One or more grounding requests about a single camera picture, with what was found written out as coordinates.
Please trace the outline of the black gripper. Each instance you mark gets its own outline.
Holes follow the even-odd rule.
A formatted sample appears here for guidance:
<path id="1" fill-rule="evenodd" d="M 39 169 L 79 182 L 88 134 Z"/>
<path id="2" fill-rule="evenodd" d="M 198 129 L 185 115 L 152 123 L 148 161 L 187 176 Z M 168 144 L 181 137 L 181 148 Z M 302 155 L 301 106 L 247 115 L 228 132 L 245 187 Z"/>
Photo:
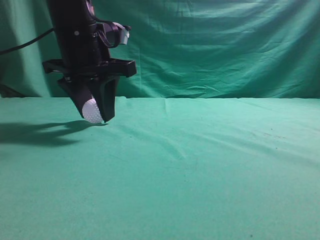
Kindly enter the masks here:
<path id="1" fill-rule="evenodd" d="M 95 85 L 96 100 L 102 120 L 106 123 L 115 117 L 115 101 L 118 76 L 126 78 L 137 73 L 134 60 L 112 58 L 98 36 L 95 22 L 74 25 L 70 22 L 52 24 L 57 39 L 61 59 L 51 59 L 42 63 L 44 72 L 62 73 L 66 78 L 59 79 L 58 85 L 72 100 L 80 116 L 84 118 L 83 107 L 93 98 L 84 81 L 73 79 L 75 76 L 98 76 Z"/>

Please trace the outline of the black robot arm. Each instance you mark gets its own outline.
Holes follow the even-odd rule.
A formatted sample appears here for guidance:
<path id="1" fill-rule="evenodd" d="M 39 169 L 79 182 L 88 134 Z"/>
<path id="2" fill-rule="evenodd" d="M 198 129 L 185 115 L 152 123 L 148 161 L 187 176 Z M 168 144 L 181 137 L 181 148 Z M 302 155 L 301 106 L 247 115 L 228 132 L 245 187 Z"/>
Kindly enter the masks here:
<path id="1" fill-rule="evenodd" d="M 137 73 L 134 60 L 112 58 L 110 49 L 126 45 L 131 27 L 99 19 L 90 0 L 46 2 L 61 58 L 43 62 L 44 71 L 62 74 L 58 85 L 82 118 L 91 107 L 103 122 L 115 117 L 120 77 Z"/>

